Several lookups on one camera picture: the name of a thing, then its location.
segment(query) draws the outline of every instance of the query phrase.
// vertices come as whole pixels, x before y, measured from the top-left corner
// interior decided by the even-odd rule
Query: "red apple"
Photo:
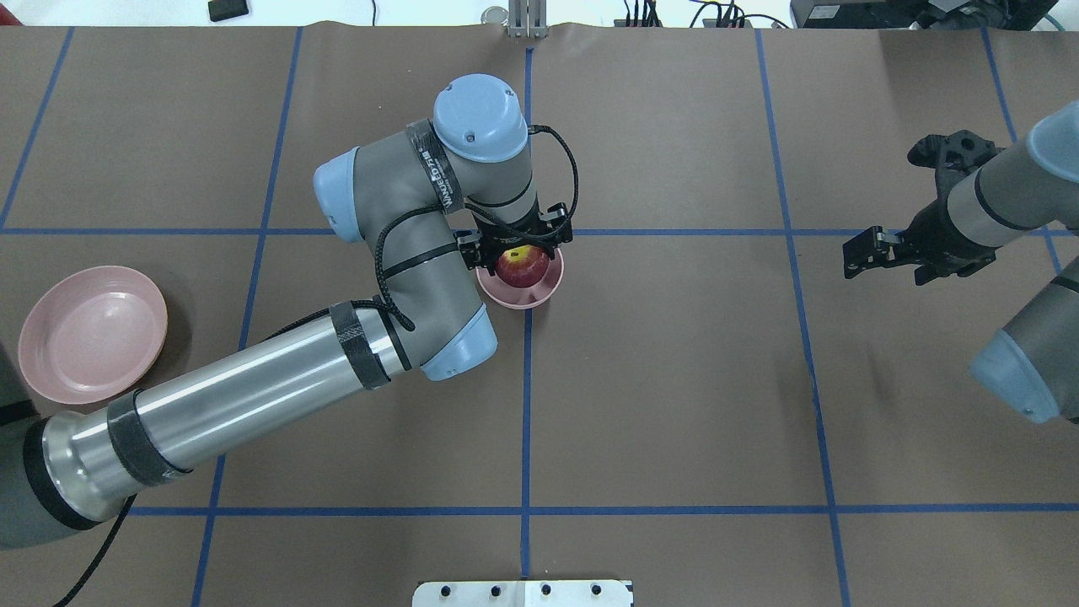
[[[543,278],[550,265],[547,251],[538,246],[525,244],[510,248],[494,262],[494,273],[502,281],[518,288],[530,287]]]

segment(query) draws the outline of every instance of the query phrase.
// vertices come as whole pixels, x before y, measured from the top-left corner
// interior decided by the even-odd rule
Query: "black tape band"
[[[138,394],[138,390],[133,390],[109,403],[109,441],[112,442],[112,451],[117,452],[117,459],[132,479],[147,487],[155,487],[191,471],[169,464],[150,442],[135,409]]]
[[[981,169],[979,169],[979,171],[974,175],[974,197],[978,198],[978,204],[982,205],[982,210],[984,210],[986,215],[988,215],[989,217],[993,218],[994,221],[996,221],[997,223],[1000,223],[1001,225],[1003,225],[1006,227],[1011,227],[1013,230],[1019,230],[1021,232],[1029,232],[1030,230],[1033,230],[1033,229],[1035,229],[1035,227],[1038,226],[1038,225],[1034,225],[1032,227],[1027,227],[1025,225],[1020,225],[1019,223],[1012,223],[1008,219],[1005,219],[1003,217],[1001,217],[1000,215],[998,215],[996,210],[993,210],[992,208],[989,208],[989,205],[986,204],[986,202],[985,202],[985,195],[982,194],[982,171],[981,171]]]
[[[16,422],[38,415],[38,410],[33,409],[30,401],[19,401],[0,408],[0,426],[8,426]]]
[[[64,500],[56,485],[53,484],[49,469],[45,467],[45,450],[42,438],[45,434],[45,425],[49,419],[40,419],[26,429],[26,438],[23,440],[23,467],[26,469],[26,478],[30,482],[30,488],[37,496],[38,502],[62,525],[85,532],[93,529],[100,522],[91,521],[79,514]]]
[[[457,248],[457,243],[451,242],[450,244],[443,244],[438,248],[432,248],[426,252],[421,252],[420,254],[409,257],[408,259],[401,261],[400,263],[394,263],[393,265],[383,270],[382,275],[388,278],[390,276],[394,276],[404,272],[405,270],[408,270],[410,267],[415,267],[420,263],[423,263],[425,261],[431,261],[436,257],[441,257],[447,252],[454,252],[456,250],[461,250],[460,248]]]
[[[431,187],[435,189],[435,195],[442,204],[442,212],[461,210],[465,207],[465,196],[461,192],[461,183],[453,173],[450,157],[446,155],[446,148],[442,147],[441,139],[435,133],[435,127],[429,120],[413,122],[405,127],[415,156],[423,165],[424,173],[431,179]]]
[[[484,202],[479,202],[479,201],[474,201],[474,202],[476,202],[476,204],[482,206],[483,208],[498,208],[501,206],[509,206],[510,204],[521,199],[521,196],[529,193],[529,188],[532,187],[532,177],[533,177],[532,175],[529,175],[529,182],[524,185],[524,189],[521,190],[521,193],[515,195],[514,197],[507,199],[506,202],[496,202],[494,204],[487,204]]]
[[[382,361],[371,353],[371,345],[367,343],[364,327],[359,325],[352,302],[342,301],[330,306],[330,320],[341,349],[364,388],[373,390],[390,384],[390,376],[382,369]]]
[[[1071,278],[1066,278],[1064,276],[1056,276],[1055,278],[1053,278],[1053,279],[1051,279],[1049,281],[1052,282],[1052,284],[1055,284],[1057,286],[1063,286],[1064,288],[1066,288],[1068,290],[1074,290],[1076,292],[1079,292],[1079,281],[1076,281],[1076,280],[1074,280]]]
[[[375,294],[371,299],[382,303],[382,296]],[[379,316],[382,317],[382,325],[386,328],[386,333],[390,334],[390,342],[394,345],[394,351],[397,353],[397,359],[401,362],[401,368],[405,371],[412,371],[412,363],[408,360],[408,355],[405,354],[405,347],[401,346],[401,339],[397,335],[397,328],[394,327],[394,322],[390,319],[390,315],[385,311],[379,311]]]

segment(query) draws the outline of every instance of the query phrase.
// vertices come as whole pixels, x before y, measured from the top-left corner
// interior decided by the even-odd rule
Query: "pink plate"
[[[30,311],[18,367],[31,388],[66,405],[96,403],[131,388],[165,343],[165,298],[123,265],[71,274]]]

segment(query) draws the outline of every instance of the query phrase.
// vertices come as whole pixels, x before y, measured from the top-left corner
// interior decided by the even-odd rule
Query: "brown table surface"
[[[522,575],[632,580],[641,606],[1075,605],[1079,428],[966,369],[1079,244],[1053,225],[920,288],[845,280],[841,244],[932,199],[913,142],[1009,144],[1079,97],[1076,65],[1074,33],[0,29],[0,342],[60,278],[131,265],[170,315],[140,386],[373,293],[312,171],[457,75],[509,82],[582,171],[565,279],[491,308],[491,361],[145,492],[76,605],[408,605]],[[565,199],[565,158],[533,151]],[[107,527],[0,554],[0,603],[58,599]]]

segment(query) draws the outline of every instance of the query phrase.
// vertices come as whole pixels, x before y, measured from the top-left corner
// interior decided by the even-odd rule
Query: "metal clamp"
[[[547,38],[547,0],[509,0],[510,38]]]

